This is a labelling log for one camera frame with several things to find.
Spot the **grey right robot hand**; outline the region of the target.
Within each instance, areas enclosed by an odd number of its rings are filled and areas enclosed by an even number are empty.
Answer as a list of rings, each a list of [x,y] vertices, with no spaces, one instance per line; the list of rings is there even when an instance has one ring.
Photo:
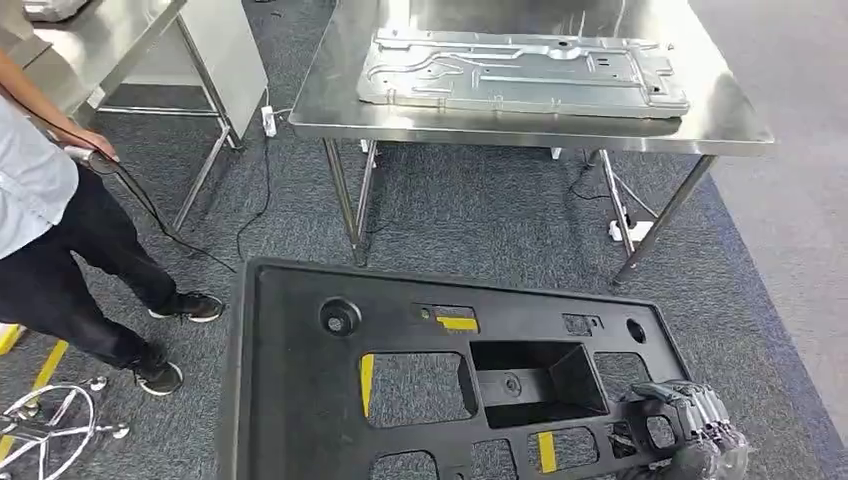
[[[730,421],[728,410],[712,387],[687,380],[643,382],[634,394],[675,408],[684,434],[683,445],[670,463],[638,466],[616,474],[618,479],[743,479],[751,445]]]

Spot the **person's hand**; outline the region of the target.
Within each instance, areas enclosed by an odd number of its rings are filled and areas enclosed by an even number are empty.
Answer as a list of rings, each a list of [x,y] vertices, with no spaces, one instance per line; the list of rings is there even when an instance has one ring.
[[[95,150],[113,162],[120,162],[114,146],[104,136],[94,131],[74,126],[69,132],[62,132],[59,136],[66,144]]]

